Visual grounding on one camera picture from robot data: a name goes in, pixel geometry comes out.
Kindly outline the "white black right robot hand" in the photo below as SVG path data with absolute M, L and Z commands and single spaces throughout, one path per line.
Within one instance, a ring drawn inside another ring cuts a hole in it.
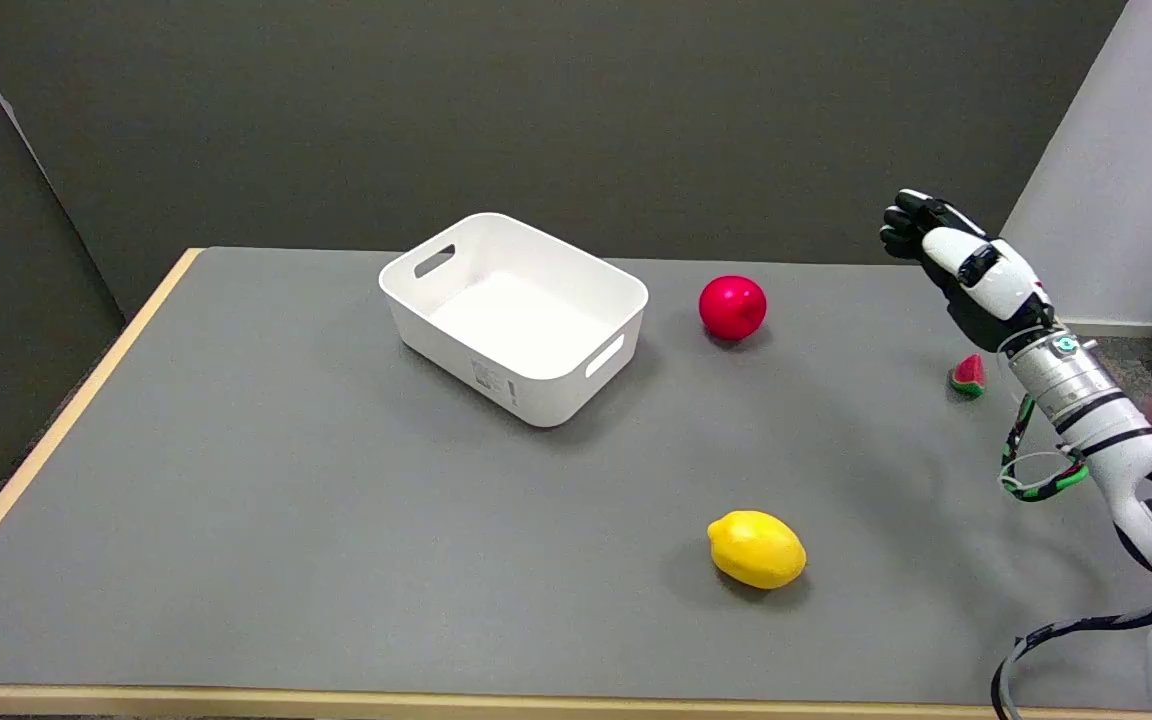
M 914 260 L 940 288 L 956 327 L 984 351 L 1056 327 L 1055 309 L 1020 252 L 950 202 L 900 190 L 879 232 L 892 258 Z

